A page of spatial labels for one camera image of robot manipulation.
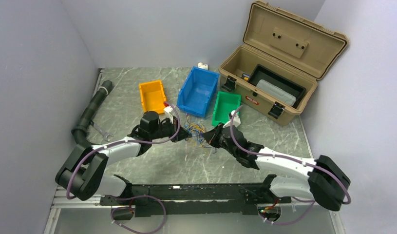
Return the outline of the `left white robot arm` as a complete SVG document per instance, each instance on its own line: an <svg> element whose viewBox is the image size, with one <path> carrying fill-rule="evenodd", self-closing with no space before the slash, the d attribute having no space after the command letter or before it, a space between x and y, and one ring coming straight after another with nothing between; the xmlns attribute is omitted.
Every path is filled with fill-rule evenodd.
<svg viewBox="0 0 397 234"><path fill-rule="evenodd" d="M144 154L153 144L178 142L191 137L180 124L177 112L166 116L160 120L157 112L147 111L129 135L101 145L89 142L84 128L74 129L76 146L56 174L56 184L67 190L68 199L77 197L84 201L95 194L109 193L118 204L127 204L132 197L128 188L131 183L118 175L105 177L105 169L116 162Z"/></svg>

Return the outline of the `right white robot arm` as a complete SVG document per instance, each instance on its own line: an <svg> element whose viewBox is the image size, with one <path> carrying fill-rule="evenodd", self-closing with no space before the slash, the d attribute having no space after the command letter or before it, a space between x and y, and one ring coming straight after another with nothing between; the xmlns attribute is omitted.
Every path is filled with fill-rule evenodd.
<svg viewBox="0 0 397 234"><path fill-rule="evenodd" d="M223 148L244 167L274 173L260 189L265 202L296 197L313 200L331 211L351 202L347 190L351 180L328 156L303 158L276 152L245 139L235 126L222 124L202 134L212 147Z"/></svg>

